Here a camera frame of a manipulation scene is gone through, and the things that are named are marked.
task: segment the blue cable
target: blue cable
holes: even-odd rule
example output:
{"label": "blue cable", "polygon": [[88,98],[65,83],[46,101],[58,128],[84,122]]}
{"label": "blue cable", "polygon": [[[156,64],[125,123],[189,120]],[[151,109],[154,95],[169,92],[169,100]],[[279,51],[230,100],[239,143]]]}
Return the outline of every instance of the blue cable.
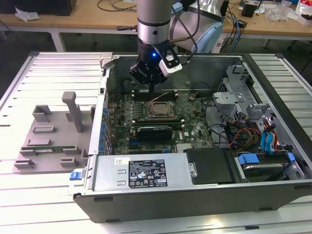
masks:
{"label": "blue cable", "polygon": [[[229,16],[225,16],[225,17],[235,20],[236,28],[237,28],[237,29],[239,28],[238,21],[237,21],[236,18],[234,18],[234,17],[229,17]],[[238,33],[238,31],[235,32],[234,37],[236,37],[236,39],[234,40],[235,44],[233,45],[233,47],[232,47],[230,53],[232,53],[232,52],[234,51],[234,49],[236,48],[237,43],[238,43],[238,41],[239,41],[239,33]]]}
{"label": "blue cable", "polygon": [[[236,26],[237,26],[237,29],[239,29],[239,25],[238,25],[238,21],[237,21],[237,19],[236,19],[236,18],[234,18],[234,20],[236,21]],[[239,33],[237,34],[237,38],[236,38],[235,44],[234,44],[234,46],[232,47],[232,49],[231,49],[230,53],[233,53],[234,49],[235,49],[235,48],[236,48],[236,46],[237,46],[238,41],[239,41]]]}

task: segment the floor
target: floor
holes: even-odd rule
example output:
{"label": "floor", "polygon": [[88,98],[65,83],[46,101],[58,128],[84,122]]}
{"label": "floor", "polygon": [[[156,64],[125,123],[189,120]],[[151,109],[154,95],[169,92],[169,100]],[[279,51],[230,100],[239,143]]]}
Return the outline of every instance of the floor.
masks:
{"label": "floor", "polygon": [[[4,94],[11,81],[27,58],[29,51],[55,51],[55,47],[48,33],[18,32],[17,36],[26,44],[26,49],[12,34],[7,41],[0,41],[0,97]],[[80,51],[114,51],[136,52],[136,37],[129,35],[97,35],[97,44],[93,44],[91,34],[63,34],[66,49],[69,52]],[[262,47],[262,39],[242,39],[235,49],[235,53],[281,53],[301,72],[307,61],[312,58],[312,44],[299,41],[291,51],[287,47],[289,40],[272,40],[267,49]],[[303,77],[312,82],[312,62],[303,72]]]}

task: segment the black box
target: black box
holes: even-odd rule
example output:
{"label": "black box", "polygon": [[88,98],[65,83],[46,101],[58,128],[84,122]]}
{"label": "black box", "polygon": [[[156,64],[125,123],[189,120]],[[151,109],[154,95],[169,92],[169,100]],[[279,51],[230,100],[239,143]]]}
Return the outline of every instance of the black box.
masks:
{"label": "black box", "polygon": [[242,10],[242,16],[253,17],[254,11],[257,9],[258,5],[246,3]]}
{"label": "black box", "polygon": [[14,14],[15,6],[21,11],[57,16],[69,16],[77,0],[0,0],[1,14]]}

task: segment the open computer chassis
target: open computer chassis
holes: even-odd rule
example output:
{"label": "open computer chassis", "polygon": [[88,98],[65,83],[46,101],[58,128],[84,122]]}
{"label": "open computer chassis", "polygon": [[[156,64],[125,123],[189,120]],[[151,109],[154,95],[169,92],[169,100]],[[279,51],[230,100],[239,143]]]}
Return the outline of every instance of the open computer chassis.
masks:
{"label": "open computer chassis", "polygon": [[269,211],[312,192],[311,140],[250,55],[195,56],[155,94],[129,77],[136,58],[104,66],[74,194],[92,221]]}

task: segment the green circuit board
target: green circuit board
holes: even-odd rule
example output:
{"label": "green circuit board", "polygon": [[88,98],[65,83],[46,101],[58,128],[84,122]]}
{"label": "green circuit board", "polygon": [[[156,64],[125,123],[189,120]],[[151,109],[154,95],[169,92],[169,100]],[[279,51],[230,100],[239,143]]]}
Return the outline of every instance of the green circuit board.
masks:
{"label": "green circuit board", "polygon": [[[131,95],[116,95],[114,99],[113,108],[110,108],[116,136],[114,155],[178,153],[179,148],[187,146],[214,146],[203,120],[203,104],[200,99],[189,101],[189,92],[179,92],[178,99],[174,101],[134,101]],[[136,131],[145,126],[172,127],[172,137],[166,141],[139,141]]]}

